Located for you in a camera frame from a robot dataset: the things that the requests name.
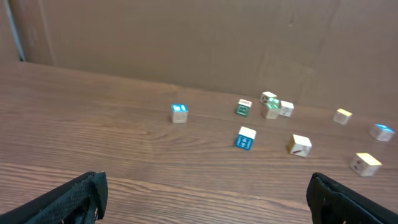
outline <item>brown surface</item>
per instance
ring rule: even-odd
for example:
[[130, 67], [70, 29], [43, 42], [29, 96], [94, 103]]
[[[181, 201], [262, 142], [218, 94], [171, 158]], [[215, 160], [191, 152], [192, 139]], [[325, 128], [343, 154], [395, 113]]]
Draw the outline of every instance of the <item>brown surface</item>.
[[398, 119], [398, 1], [11, 3], [30, 62]]
[[0, 63], [19, 60], [17, 46], [12, 36], [6, 7], [0, 1]]
[[[398, 212], [398, 138], [374, 140], [375, 122], [296, 105], [291, 118], [233, 113], [239, 95], [214, 93], [29, 63], [0, 67], [0, 213], [89, 170], [106, 171], [109, 206], [100, 223], [310, 223], [305, 191], [322, 172]], [[188, 123], [170, 123], [186, 103]], [[252, 151], [234, 147], [257, 131]], [[287, 153], [309, 137], [308, 158]], [[355, 152], [383, 163], [376, 176], [349, 169]]]

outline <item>blue cube face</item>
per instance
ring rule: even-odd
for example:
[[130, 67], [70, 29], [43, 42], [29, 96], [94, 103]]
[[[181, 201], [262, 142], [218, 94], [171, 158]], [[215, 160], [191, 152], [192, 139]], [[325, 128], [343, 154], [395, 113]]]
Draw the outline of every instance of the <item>blue cube face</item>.
[[186, 105], [172, 105], [174, 112], [187, 112], [188, 107]]
[[376, 124], [376, 126], [379, 127], [383, 131], [388, 131], [388, 132], [394, 133], [394, 130], [386, 125]]
[[242, 149], [250, 150], [251, 146], [253, 145], [253, 139], [239, 135], [235, 145], [241, 147]]

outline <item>blue and white cube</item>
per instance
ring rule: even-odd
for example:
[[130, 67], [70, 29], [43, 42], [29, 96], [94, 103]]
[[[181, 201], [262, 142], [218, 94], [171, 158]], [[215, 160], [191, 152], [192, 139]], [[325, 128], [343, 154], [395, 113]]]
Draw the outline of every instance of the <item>blue and white cube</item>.
[[186, 105], [172, 105], [173, 123], [186, 123], [188, 118], [188, 107]]
[[250, 150], [253, 145], [256, 131], [250, 128], [241, 127], [235, 145], [245, 150]]
[[379, 141], [390, 141], [395, 131], [384, 124], [374, 124], [370, 134]]

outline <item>blue cube top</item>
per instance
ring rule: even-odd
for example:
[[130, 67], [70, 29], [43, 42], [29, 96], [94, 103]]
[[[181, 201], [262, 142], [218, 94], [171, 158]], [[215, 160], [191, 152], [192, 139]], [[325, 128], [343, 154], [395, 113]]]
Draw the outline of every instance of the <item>blue cube top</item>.
[[379, 127], [383, 131], [388, 131], [394, 133], [394, 130], [386, 125], [383, 124], [376, 124], [377, 127]]
[[187, 112], [188, 107], [186, 105], [172, 105], [174, 112]]

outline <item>toy block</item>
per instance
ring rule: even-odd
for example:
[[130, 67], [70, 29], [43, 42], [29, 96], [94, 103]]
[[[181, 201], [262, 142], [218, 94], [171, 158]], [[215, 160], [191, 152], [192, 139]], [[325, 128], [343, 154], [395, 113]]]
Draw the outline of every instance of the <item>toy block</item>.
[[236, 108], [236, 113], [242, 116], [248, 116], [250, 107], [251, 107], [250, 101], [240, 99], [238, 102], [238, 108]]
[[307, 157], [312, 148], [309, 138], [294, 134], [289, 144], [289, 152], [296, 156]]
[[280, 100], [278, 100], [277, 98], [269, 98], [267, 103], [280, 107]]
[[340, 108], [337, 110], [333, 120], [340, 124], [346, 124], [352, 115], [352, 113]]
[[266, 119], [277, 119], [279, 115], [279, 107], [277, 105], [266, 103], [262, 106], [261, 115]]
[[268, 102], [269, 98], [277, 98], [277, 95], [275, 95], [269, 91], [261, 93], [260, 102], [266, 104]]
[[373, 176], [381, 167], [381, 162], [368, 153], [357, 153], [349, 165], [361, 177]]
[[370, 132], [371, 136], [379, 141], [390, 141], [395, 131], [383, 124], [375, 124]]
[[251, 146], [253, 145], [255, 137], [256, 137], [255, 130], [241, 127], [235, 145], [241, 147], [242, 149], [250, 150]]
[[188, 107], [186, 105], [172, 105], [173, 123], [186, 123], [188, 118]]
[[293, 110], [294, 110], [293, 103], [289, 103], [283, 100], [280, 101], [279, 115], [290, 117], [293, 113]]

